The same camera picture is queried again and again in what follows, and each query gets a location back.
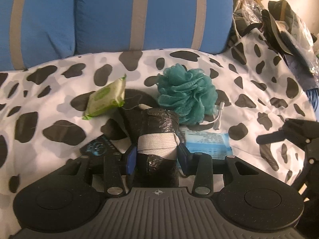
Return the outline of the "blue tissue pack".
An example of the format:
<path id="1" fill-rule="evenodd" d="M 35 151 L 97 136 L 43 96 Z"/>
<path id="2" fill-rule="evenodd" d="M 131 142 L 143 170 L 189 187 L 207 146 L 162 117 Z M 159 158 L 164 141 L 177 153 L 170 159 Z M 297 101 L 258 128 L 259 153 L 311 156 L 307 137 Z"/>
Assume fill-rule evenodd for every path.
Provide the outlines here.
<path id="1" fill-rule="evenodd" d="M 216 160 L 224 160 L 232 155 L 229 135 L 226 133 L 182 130 L 181 134 L 190 153 L 206 153 Z"/>

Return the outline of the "black tissue pack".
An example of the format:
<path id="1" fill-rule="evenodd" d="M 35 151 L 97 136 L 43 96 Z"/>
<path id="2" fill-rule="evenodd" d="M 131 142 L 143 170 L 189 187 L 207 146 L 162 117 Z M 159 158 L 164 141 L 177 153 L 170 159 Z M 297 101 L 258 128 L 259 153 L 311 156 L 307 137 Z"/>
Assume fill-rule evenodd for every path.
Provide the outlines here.
<path id="1" fill-rule="evenodd" d="M 122 158 L 122 153 L 105 135 L 100 135 L 81 147 L 80 153 L 90 158 L 89 167 L 91 169 L 102 168 L 105 155 L 113 155 L 116 160 L 121 160 Z"/>

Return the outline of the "black bag roll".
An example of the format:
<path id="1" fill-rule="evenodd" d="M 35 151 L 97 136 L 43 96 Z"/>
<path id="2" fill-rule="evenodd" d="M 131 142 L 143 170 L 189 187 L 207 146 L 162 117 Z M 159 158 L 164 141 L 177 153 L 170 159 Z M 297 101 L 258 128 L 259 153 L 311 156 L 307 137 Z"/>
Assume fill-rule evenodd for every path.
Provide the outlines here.
<path id="1" fill-rule="evenodd" d="M 137 146 L 131 185 L 144 188 L 177 187 L 178 115 L 161 108 L 135 107 L 124 110 L 123 119 L 131 142 Z"/>

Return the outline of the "green wet wipes pack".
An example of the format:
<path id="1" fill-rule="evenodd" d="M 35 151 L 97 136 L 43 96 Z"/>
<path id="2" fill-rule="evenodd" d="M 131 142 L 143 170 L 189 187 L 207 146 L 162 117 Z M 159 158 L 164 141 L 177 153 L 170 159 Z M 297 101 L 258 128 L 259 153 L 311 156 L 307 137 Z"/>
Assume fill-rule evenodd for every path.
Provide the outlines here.
<path id="1" fill-rule="evenodd" d="M 122 107 L 124 105 L 125 87 L 127 76 L 113 81 L 89 96 L 87 108 L 82 119 L 90 120 L 100 116 L 106 111 Z"/>

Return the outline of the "dark clutter pile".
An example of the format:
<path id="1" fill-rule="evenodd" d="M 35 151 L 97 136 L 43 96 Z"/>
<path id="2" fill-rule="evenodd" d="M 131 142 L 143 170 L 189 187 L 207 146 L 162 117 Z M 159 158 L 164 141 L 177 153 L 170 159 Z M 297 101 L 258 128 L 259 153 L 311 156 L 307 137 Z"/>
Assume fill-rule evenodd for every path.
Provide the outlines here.
<path id="1" fill-rule="evenodd" d="M 233 19 L 241 37 L 253 28 L 263 33 L 269 47 L 284 57 L 303 90 L 318 89 L 314 37 L 287 1 L 269 1 L 265 9 L 254 0 L 242 0 Z"/>

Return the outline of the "teal mesh bath loofah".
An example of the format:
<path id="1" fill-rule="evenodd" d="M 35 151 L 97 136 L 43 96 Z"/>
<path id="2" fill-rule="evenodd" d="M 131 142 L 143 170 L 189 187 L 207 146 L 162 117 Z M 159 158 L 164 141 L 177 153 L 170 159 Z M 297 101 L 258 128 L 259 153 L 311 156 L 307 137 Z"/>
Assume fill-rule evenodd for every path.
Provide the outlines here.
<path id="1" fill-rule="evenodd" d="M 174 111 L 183 125 L 202 123 L 215 113 L 216 88 L 202 69 L 186 70 L 176 64 L 166 68 L 156 83 L 160 107 Z"/>

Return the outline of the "cow print blanket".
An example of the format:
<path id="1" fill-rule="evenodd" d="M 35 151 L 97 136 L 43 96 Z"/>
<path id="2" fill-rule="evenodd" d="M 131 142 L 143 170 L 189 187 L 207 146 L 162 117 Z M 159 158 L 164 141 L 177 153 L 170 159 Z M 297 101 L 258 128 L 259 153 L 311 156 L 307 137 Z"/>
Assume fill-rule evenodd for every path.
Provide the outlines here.
<path id="1" fill-rule="evenodd" d="M 288 118 L 316 116 L 283 58 L 258 30 L 219 55 L 192 49 L 90 53 L 1 73 L 1 238 L 20 229 L 12 209 L 16 193 L 78 157 L 83 145 L 108 133 L 121 152 L 128 148 L 118 116 L 82 118 L 91 93 L 126 77 L 127 88 L 156 98 L 157 78 L 176 64 L 211 78 L 225 103 L 220 131 L 228 133 L 234 155 L 292 184 L 303 168 L 303 151 L 291 142 L 260 146 L 256 137 Z"/>

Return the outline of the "blue striped cushion right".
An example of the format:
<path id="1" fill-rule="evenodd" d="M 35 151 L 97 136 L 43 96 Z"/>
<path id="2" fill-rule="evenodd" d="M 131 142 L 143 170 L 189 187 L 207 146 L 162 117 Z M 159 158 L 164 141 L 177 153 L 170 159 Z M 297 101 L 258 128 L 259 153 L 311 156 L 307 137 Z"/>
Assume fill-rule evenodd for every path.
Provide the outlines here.
<path id="1" fill-rule="evenodd" d="M 80 54 L 190 48 L 221 53 L 232 25 L 232 0 L 77 0 Z"/>

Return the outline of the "blue striped cushion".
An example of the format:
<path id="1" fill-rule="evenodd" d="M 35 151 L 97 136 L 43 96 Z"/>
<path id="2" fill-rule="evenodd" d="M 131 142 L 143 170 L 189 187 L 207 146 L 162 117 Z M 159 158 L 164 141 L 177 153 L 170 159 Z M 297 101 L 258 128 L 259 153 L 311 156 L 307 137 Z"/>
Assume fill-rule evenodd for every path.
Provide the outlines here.
<path id="1" fill-rule="evenodd" d="M 1 0 L 1 71 L 75 53 L 75 0 Z"/>
<path id="2" fill-rule="evenodd" d="M 77 0 L 80 54 L 190 48 L 221 53 L 232 25 L 232 0 Z"/>

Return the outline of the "blue striped cushion left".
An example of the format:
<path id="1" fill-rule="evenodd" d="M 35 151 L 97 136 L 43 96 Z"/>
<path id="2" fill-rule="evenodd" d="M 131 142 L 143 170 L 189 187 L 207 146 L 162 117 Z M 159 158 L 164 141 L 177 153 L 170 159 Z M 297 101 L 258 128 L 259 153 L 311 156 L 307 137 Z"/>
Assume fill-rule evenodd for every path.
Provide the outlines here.
<path id="1" fill-rule="evenodd" d="M 1 71 L 75 53 L 75 0 L 1 0 Z"/>

